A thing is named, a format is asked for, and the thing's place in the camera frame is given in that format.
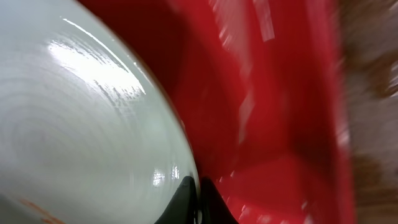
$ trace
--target red plastic surface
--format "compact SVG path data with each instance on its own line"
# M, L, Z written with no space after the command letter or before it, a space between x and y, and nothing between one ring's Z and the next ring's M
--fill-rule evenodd
M164 86L238 222L355 222L332 1L81 2Z

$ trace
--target red container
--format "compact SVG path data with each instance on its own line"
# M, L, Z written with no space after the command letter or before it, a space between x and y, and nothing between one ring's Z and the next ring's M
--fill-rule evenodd
M238 222L355 222L333 1L81 2L163 85Z

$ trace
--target brown surface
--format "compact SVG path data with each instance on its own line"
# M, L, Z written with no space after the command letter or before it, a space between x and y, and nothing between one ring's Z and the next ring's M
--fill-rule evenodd
M398 223L397 0L340 0L358 223Z

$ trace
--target white ceramic bowl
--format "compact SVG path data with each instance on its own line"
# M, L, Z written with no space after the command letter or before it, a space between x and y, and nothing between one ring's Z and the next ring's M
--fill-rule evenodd
M173 111L102 23L69 0L0 1L0 11L4 208L33 220L154 223L184 176L198 183ZM0 223L17 219L4 211Z

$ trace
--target orange mark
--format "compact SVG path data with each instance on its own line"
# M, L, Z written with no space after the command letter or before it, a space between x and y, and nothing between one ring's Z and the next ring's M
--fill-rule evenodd
M43 223L48 223L48 224L65 224L63 221L59 220L58 218L53 217L48 211L44 210L43 208L40 208L38 205L36 205L33 202L30 202L25 199L19 199L19 201L26 205L29 208L32 208L36 212L40 213L43 218L42 222Z

